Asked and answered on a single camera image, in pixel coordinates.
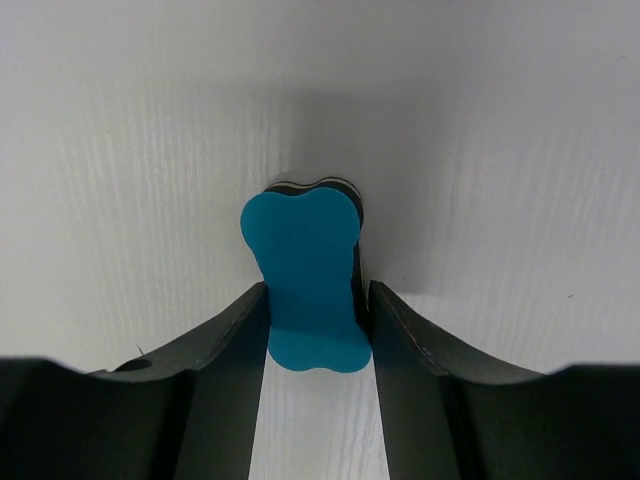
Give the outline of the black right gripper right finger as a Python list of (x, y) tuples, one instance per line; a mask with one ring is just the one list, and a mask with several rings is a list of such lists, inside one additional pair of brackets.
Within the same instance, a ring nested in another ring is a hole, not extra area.
[(639, 369), (520, 368), (465, 343), (390, 288), (369, 290), (394, 479), (635, 479)]

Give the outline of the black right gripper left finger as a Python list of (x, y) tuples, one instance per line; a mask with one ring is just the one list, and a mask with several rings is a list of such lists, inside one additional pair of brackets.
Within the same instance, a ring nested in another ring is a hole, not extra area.
[(259, 283), (112, 371), (3, 359), (2, 477), (247, 478), (269, 327)]

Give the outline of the blue bone-shaped whiteboard eraser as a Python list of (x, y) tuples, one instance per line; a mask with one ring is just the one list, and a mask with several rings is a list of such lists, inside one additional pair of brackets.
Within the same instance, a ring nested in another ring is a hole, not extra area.
[(369, 363), (363, 223), (360, 193), (339, 177), (278, 181), (243, 207), (241, 233), (266, 285), (268, 351), (279, 366), (350, 374)]

